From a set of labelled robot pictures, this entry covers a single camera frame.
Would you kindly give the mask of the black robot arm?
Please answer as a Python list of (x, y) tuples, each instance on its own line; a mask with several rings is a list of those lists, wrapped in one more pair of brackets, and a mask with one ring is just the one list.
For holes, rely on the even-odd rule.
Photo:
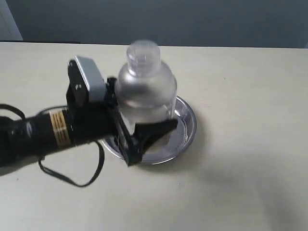
[(129, 134), (118, 109), (114, 77), (103, 79), (94, 60), (81, 56), (69, 61), (67, 73), (66, 107), (19, 120), (1, 117), (1, 166), (110, 137), (115, 138), (126, 164), (132, 166), (177, 127), (176, 119), (167, 119), (138, 124)]

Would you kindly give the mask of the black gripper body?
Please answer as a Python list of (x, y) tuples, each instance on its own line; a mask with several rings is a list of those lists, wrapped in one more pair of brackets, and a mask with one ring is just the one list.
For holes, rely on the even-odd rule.
[(130, 135), (117, 107), (105, 102), (90, 103), (89, 93), (74, 60), (67, 68), (69, 86), (66, 92), (68, 111), (72, 119), (76, 143), (114, 137), (128, 166), (141, 162), (136, 151), (136, 140)]

